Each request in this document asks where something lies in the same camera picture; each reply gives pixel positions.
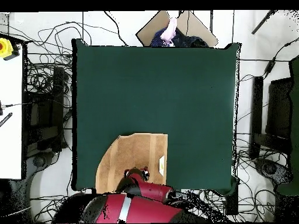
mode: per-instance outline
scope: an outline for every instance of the emergency stop button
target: emergency stop button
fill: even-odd
[[[5,38],[0,38],[0,58],[11,56],[13,48],[11,42]]]

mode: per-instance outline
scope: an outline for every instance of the green table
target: green table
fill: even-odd
[[[108,147],[119,135],[135,132],[168,134],[170,186],[231,189],[239,44],[225,49],[72,44],[73,189],[94,188]]]

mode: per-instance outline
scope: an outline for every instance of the black cable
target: black cable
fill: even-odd
[[[232,14],[232,36],[231,36],[231,42],[234,42],[234,26],[235,26],[235,10]]]
[[[69,184],[71,183],[71,180],[72,180],[72,172],[71,172],[71,176],[69,177],[69,182],[68,182],[68,186],[67,186],[67,196],[68,196],[68,187],[69,187]]]
[[[252,111],[251,111],[250,113],[244,115],[243,117],[239,118],[238,121],[237,121],[237,123],[238,123],[241,119],[243,119],[243,118],[245,118],[246,116],[250,115],[251,113],[252,113]]]
[[[291,45],[292,43],[297,42],[298,40],[299,40],[299,37],[296,38],[295,40],[291,41],[291,42],[286,43],[284,46],[282,46],[281,49],[278,50],[278,52],[275,54],[275,56],[272,58],[272,60],[268,62],[267,66],[266,66],[266,68],[265,68],[265,74],[266,74],[266,76],[265,76],[264,79],[267,78],[268,74],[270,74],[271,71],[272,71],[272,69],[274,68],[274,66],[275,66],[275,60],[276,60],[276,57],[277,57],[278,53],[279,53],[284,47],[287,47],[287,46]]]
[[[119,34],[119,25],[116,23],[116,21],[110,16],[107,14],[106,11],[104,11],[105,15],[108,16],[116,25],[117,27],[117,34],[119,35],[119,39],[124,43],[125,46],[128,46],[126,42],[124,42],[124,40],[120,37],[120,34]]]
[[[67,146],[68,146],[68,142],[67,142],[67,140],[65,140],[65,136],[64,136],[64,133],[63,133],[63,139],[64,139],[64,141],[65,141],[65,143],[67,144]]]
[[[186,31],[186,35],[188,34],[188,28],[189,28],[189,17],[190,17],[190,11],[188,11],[188,20],[187,20],[187,31]]]

